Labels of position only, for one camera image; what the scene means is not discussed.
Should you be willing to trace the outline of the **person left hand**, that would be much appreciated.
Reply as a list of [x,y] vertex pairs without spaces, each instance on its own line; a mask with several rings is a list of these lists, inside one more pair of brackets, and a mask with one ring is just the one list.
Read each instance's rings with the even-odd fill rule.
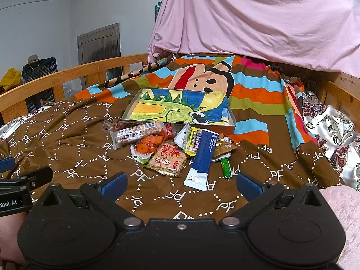
[[20,265],[25,263],[17,242],[18,230],[27,216],[26,212],[1,217],[1,264],[10,261]]

